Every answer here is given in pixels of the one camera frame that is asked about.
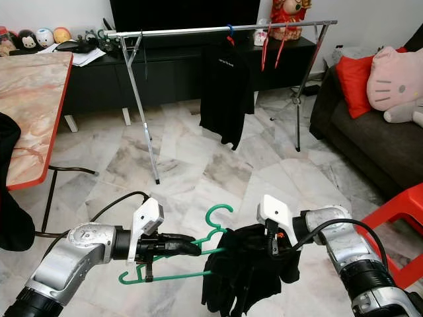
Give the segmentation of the marble top folding table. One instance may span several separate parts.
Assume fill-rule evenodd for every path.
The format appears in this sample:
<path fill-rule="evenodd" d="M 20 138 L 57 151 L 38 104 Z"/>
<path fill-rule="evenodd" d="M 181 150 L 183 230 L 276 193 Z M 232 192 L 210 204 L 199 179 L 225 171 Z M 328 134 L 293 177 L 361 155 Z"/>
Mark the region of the marble top folding table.
<path fill-rule="evenodd" d="M 0 58 L 0 111 L 21 130 L 8 169 L 9 191 L 46 179 L 72 61 L 71 52 Z"/>

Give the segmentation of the pink cat face pillow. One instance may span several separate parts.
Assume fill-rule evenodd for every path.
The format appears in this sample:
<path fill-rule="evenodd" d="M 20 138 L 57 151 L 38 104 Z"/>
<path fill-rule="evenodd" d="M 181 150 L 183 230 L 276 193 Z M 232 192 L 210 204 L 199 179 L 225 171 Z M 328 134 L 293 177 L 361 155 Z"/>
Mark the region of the pink cat face pillow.
<path fill-rule="evenodd" d="M 366 94 L 369 105 L 380 111 L 423 98 L 423 50 L 381 48 L 372 59 Z"/>

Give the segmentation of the black t-shirt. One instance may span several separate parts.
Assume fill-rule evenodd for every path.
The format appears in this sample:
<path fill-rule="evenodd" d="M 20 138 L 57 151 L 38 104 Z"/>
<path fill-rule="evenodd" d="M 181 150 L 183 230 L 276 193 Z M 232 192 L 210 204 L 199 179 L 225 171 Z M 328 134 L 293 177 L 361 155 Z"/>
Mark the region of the black t-shirt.
<path fill-rule="evenodd" d="M 200 127 L 239 147 L 245 115 L 254 114 L 254 89 L 244 56 L 227 40 L 202 48 Z"/>

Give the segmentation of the red gold figurine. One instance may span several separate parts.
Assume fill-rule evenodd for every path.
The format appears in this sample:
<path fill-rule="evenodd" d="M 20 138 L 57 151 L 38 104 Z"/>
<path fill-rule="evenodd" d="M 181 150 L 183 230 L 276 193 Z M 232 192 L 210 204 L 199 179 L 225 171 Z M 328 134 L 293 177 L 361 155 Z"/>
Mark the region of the red gold figurine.
<path fill-rule="evenodd" d="M 303 22 L 307 9 L 311 7 L 312 0 L 273 0 L 271 23 L 291 24 Z M 284 40 L 298 40 L 301 33 L 301 26 L 287 26 L 269 29 L 268 36 L 284 42 Z"/>

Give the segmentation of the red clothes hanger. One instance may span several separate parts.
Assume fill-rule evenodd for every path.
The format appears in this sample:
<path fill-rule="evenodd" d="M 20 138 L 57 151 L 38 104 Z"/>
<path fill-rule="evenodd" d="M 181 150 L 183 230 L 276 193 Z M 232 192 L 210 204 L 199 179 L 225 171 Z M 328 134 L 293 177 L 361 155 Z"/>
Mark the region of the red clothes hanger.
<path fill-rule="evenodd" d="M 275 61 L 274 68 L 278 67 L 278 64 L 279 64 L 279 61 L 280 61 L 280 58 L 281 58 L 281 53 L 283 51 L 285 42 L 287 40 L 288 23 L 285 23 L 284 26 L 279 27 L 279 29 L 282 30 L 281 45 L 279 46 L 279 49 L 278 49 L 277 60 Z M 271 26 L 267 29 L 267 36 L 264 40 L 264 44 L 263 44 L 263 47 L 262 47 L 262 72 L 265 71 L 266 57 L 267 57 L 267 46 L 268 46 L 268 43 L 270 42 L 270 39 L 272 38 L 272 34 L 273 34 L 273 27 Z"/>

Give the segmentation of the black garment with white print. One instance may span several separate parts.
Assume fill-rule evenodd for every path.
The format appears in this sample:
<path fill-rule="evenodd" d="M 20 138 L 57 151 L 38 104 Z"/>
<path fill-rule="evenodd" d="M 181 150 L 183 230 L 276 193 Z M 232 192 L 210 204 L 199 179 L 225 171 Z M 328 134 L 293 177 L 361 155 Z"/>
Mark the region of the black garment with white print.
<path fill-rule="evenodd" d="M 267 251 L 267 236 L 262 224 L 227 230 L 211 254 L 204 269 L 210 271 L 202 283 L 202 299 L 211 313 L 221 317 L 241 317 L 262 299 L 281 292 L 281 283 L 299 281 L 300 251 L 290 251 L 291 244 L 282 238 L 283 254 L 273 258 Z"/>

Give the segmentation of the black TV console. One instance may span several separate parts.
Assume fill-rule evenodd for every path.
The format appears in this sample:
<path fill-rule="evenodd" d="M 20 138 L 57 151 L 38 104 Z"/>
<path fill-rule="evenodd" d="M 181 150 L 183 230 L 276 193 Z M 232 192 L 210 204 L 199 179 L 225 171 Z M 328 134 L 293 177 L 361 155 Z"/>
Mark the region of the black TV console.
<path fill-rule="evenodd" d="M 315 43 L 305 37 L 284 44 L 271 40 L 262 67 L 262 48 L 254 46 L 250 32 L 236 31 L 235 39 L 236 49 L 250 69 L 250 85 L 256 91 L 298 87 L 315 52 Z M 144 108 L 199 99 L 202 49 L 224 40 L 222 32 L 145 38 L 145 50 L 132 64 Z M 72 67 L 61 109 L 64 115 L 123 108 L 136 111 L 137 103 L 121 55 L 103 55 L 86 66 Z"/>

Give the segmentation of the grey Totoro plush pillow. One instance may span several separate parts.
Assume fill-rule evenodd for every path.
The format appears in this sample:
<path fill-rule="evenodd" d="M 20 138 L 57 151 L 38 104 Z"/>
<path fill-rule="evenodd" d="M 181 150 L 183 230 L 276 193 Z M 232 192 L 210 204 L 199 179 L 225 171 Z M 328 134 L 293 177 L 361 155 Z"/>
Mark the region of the grey Totoro plush pillow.
<path fill-rule="evenodd" d="M 384 112 L 383 117 L 387 123 L 414 122 L 423 127 L 423 98 L 393 106 Z"/>

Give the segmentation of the orange round plush toy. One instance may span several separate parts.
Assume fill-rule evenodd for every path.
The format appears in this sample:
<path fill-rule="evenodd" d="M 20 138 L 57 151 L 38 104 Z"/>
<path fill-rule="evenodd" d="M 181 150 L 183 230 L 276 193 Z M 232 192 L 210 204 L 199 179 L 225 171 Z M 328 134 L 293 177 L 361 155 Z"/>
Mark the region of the orange round plush toy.
<path fill-rule="evenodd" d="M 73 36 L 66 27 L 57 27 L 52 31 L 52 39 L 56 44 L 61 44 L 72 40 Z"/>

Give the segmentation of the white round plush toy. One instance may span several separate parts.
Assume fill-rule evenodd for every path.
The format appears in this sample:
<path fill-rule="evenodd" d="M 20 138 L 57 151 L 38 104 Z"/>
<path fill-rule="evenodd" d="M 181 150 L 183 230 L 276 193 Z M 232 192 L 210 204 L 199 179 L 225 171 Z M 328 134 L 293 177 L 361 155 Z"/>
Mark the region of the white round plush toy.
<path fill-rule="evenodd" d="M 54 33 L 50 29 L 42 28 L 34 33 L 40 48 L 48 48 L 55 44 Z"/>

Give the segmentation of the white covered side table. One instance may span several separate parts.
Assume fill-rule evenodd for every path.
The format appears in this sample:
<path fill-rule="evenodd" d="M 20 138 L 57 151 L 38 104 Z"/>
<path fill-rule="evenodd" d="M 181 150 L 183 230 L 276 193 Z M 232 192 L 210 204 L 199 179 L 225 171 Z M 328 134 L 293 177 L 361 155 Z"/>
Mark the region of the white covered side table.
<path fill-rule="evenodd" d="M 362 59 L 372 55 L 371 51 L 363 46 L 337 46 L 330 55 L 330 65 L 336 65 L 343 57 L 350 59 Z"/>

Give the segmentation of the black thick garment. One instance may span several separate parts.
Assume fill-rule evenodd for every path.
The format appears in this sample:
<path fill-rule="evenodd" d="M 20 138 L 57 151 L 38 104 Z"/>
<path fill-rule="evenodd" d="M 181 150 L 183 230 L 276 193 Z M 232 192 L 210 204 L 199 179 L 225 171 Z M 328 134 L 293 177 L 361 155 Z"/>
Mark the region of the black thick garment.
<path fill-rule="evenodd" d="M 21 130 L 6 114 L 0 114 L 0 247 L 4 250 L 23 252 L 34 242 L 34 223 L 9 193 L 7 178 L 13 154 Z"/>

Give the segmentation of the silver clothes rack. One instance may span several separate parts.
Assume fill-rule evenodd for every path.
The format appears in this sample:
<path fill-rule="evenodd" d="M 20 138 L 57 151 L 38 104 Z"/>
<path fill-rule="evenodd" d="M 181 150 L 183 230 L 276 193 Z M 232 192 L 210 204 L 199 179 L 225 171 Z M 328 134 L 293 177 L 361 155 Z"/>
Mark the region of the silver clothes rack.
<path fill-rule="evenodd" d="M 301 136 L 300 136 L 300 108 L 302 105 L 301 96 L 303 94 L 303 90 L 305 90 L 305 85 L 309 80 L 309 76 L 311 75 L 311 69 L 314 66 L 315 60 L 317 60 L 318 55 L 320 54 L 321 45 L 324 42 L 325 36 L 327 34 L 327 30 L 329 30 L 331 25 L 338 24 L 336 19 L 323 19 L 318 21 L 305 21 L 299 23 L 291 23 L 288 26 L 309 26 L 313 25 L 314 27 L 318 27 L 320 25 L 321 30 L 317 36 L 317 44 L 315 44 L 315 51 L 312 54 L 311 60 L 308 63 L 308 67 L 305 70 L 304 77 L 300 83 L 296 94 L 292 98 L 292 103 L 295 106 L 295 113 L 297 117 L 295 127 L 295 136 L 296 136 L 296 144 L 295 150 L 301 151 Z M 236 30 L 256 30 L 256 29 L 268 29 L 269 27 L 279 28 L 284 26 L 285 24 L 278 23 L 278 24 L 250 24 L 250 25 L 235 25 Z M 223 32 L 229 31 L 229 28 L 226 26 L 215 26 L 215 27 L 205 27 L 205 28 L 190 28 L 190 29 L 170 29 L 170 30 L 140 30 L 140 31 L 124 31 L 124 32 L 117 32 L 108 34 L 109 39 L 117 38 L 119 39 L 119 44 L 121 45 L 121 52 L 124 58 L 124 65 L 128 72 L 129 80 L 130 80 L 130 87 L 132 88 L 135 103 L 137 105 L 138 112 L 140 114 L 140 118 L 144 127 L 145 133 L 145 142 L 147 147 L 147 153 L 150 157 L 151 163 L 151 172 L 156 181 L 156 184 L 160 184 L 161 177 L 157 170 L 157 163 L 154 151 L 152 151 L 152 138 L 149 130 L 149 126 L 145 117 L 145 112 L 143 108 L 142 101 L 140 100 L 140 93 L 138 85 L 135 81 L 135 72 L 132 67 L 133 61 L 135 61 L 135 56 L 139 51 L 139 46 L 144 37 L 160 37 L 160 36 L 178 36 L 178 34 L 201 34 L 201 33 L 211 33 L 211 32 Z"/>

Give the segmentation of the black television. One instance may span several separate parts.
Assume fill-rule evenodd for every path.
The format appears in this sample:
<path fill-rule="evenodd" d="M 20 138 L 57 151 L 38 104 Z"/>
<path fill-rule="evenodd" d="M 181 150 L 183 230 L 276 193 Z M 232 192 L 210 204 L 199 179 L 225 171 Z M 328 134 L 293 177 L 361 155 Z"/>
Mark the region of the black television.
<path fill-rule="evenodd" d="M 254 24 L 260 0 L 109 0 L 118 32 Z"/>

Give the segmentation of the white tissue pack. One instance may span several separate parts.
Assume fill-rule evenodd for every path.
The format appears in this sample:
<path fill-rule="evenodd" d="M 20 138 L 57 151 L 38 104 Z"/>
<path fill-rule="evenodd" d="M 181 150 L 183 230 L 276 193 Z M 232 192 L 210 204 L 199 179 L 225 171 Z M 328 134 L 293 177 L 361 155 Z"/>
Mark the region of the white tissue pack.
<path fill-rule="evenodd" d="M 267 42 L 267 29 L 256 29 L 253 32 L 253 45 L 254 46 L 265 46 Z"/>

